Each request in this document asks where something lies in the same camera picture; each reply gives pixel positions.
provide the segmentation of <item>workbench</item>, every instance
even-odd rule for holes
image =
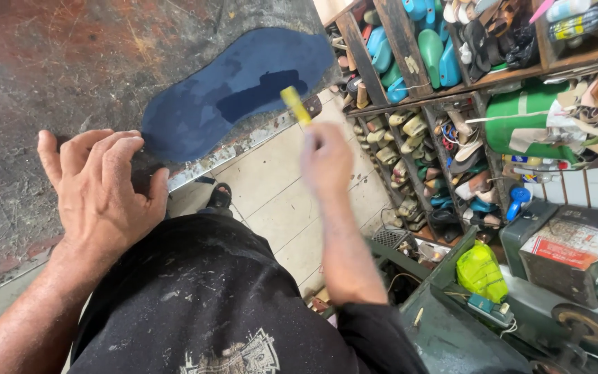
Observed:
[[[312,0],[0,0],[0,285],[48,258],[62,238],[37,133],[140,129],[157,93],[202,69],[243,33],[283,27],[324,34]],[[336,65],[311,91],[339,78]],[[142,150],[133,181],[170,168],[170,190],[295,123],[283,111],[240,123],[214,150],[162,164]]]

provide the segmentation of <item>tiled floor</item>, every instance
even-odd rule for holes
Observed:
[[[372,161],[354,137],[353,122],[341,112],[341,97],[328,90],[319,96],[323,109],[315,121],[342,124],[355,155],[350,201],[362,233],[371,235],[381,225],[381,209],[389,207],[389,198]],[[235,218],[269,241],[280,264],[295,277],[302,296],[306,296],[319,290],[324,281],[320,273],[321,220],[318,202],[300,175],[302,147],[303,129],[295,124],[207,176],[228,183]],[[192,214],[204,207],[212,188],[210,184],[190,183],[173,192],[168,203],[170,216]]]

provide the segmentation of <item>right hand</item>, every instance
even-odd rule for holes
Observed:
[[[312,123],[304,132],[306,142],[301,155],[301,174],[313,195],[321,202],[347,196],[353,156],[340,126]]]
[[[162,221],[169,170],[154,173],[149,198],[131,183],[130,161],[143,144],[138,131],[92,130],[63,143],[58,153],[54,135],[40,132],[40,161],[59,195],[66,233],[53,258],[107,270]]]

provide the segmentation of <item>forearm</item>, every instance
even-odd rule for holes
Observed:
[[[82,306],[107,271],[81,265],[65,245],[0,317],[0,373],[61,372]]]
[[[322,267],[331,300],[337,305],[388,302],[347,194],[324,201],[320,209],[324,230]]]

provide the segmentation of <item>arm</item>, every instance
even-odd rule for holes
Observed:
[[[306,130],[302,176],[320,202],[322,267],[329,296],[337,305],[386,304],[387,293],[350,208],[352,163],[337,125],[313,124]]]
[[[151,198],[130,182],[138,131],[87,131],[64,143],[41,131],[38,153],[59,195],[65,234],[29,288],[0,317],[0,373],[60,373],[82,306],[123,252],[165,214],[168,170],[151,181]]]

